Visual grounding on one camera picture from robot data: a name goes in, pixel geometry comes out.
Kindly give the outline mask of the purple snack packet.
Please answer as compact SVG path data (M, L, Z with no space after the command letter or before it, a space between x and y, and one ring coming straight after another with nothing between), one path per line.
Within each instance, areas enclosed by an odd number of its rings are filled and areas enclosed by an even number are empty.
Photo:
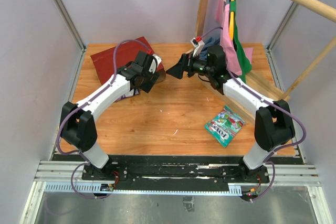
M117 98L116 101L120 101L126 98L130 98L132 96L140 94L139 89L132 89L131 91L127 92L126 94L123 94L121 97Z

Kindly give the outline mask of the red paper bag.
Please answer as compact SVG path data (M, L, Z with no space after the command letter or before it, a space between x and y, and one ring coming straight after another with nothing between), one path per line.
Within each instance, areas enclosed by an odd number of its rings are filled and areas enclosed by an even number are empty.
M126 65L128 62L133 61L139 51L151 51L154 53L154 50L145 39L145 37L137 38L138 41L145 44L145 46L137 43L137 42L126 42L122 44L116 53L116 67L120 68L121 66ZM111 76L114 74L113 68L113 53L115 51L115 47L109 48L105 51L96 53L91 55L91 60L95 67L98 79L100 84L105 84Z

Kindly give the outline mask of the green shirt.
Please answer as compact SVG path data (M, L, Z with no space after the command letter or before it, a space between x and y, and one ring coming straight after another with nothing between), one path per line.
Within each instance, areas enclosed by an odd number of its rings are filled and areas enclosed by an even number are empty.
M252 70L251 63L245 55L245 51L238 38L238 27L236 24L236 6L235 6L235 16L234 16L234 38L232 40L234 49L237 55L237 60L241 69L241 74L238 74L244 83L246 83L246 74Z

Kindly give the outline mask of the teal Fox's candy packet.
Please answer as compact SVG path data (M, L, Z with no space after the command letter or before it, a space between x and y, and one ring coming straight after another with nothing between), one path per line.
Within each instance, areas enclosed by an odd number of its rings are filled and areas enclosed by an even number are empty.
M205 129L221 144L227 147L246 122L228 106L224 108L208 123Z

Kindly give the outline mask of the pink shirt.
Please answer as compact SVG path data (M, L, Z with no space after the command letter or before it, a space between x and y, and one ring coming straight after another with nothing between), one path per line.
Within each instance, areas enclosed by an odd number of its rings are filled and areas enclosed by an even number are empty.
M235 75L241 74L241 69L237 60L237 55L234 49L233 42L229 35L229 4L225 4L224 0L218 0L217 9L215 12L215 20L222 27L220 32L220 45L226 54L227 68ZM243 48L246 57L252 62L253 48Z

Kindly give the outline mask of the yellow hanger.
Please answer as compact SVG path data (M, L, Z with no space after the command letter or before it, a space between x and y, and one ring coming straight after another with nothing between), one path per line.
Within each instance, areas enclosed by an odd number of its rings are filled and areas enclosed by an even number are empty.
M235 16L235 0L230 0L230 17L229 17L229 35L230 39L234 38L234 16Z

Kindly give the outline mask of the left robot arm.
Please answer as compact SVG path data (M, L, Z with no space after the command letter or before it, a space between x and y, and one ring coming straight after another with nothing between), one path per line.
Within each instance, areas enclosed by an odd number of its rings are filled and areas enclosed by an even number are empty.
M65 103L56 137L59 153L65 153L60 147L60 141L65 140L94 167L96 176L108 179L112 175L112 161L98 143L96 121L109 106L132 89L149 92L160 76L158 67L161 61L157 54L141 51L134 61L115 68L108 81L91 95L76 103Z

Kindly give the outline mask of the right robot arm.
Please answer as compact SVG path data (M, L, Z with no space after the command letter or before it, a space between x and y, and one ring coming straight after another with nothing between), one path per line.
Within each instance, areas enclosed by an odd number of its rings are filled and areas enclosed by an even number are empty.
M205 76L213 89L232 98L255 116L254 137L256 143L239 163L238 177L250 182L257 171L279 147L294 138L295 129L289 104L275 101L247 86L227 67L226 54L220 45L210 46L205 60L192 53L182 54L178 63L166 73L177 79L183 74Z

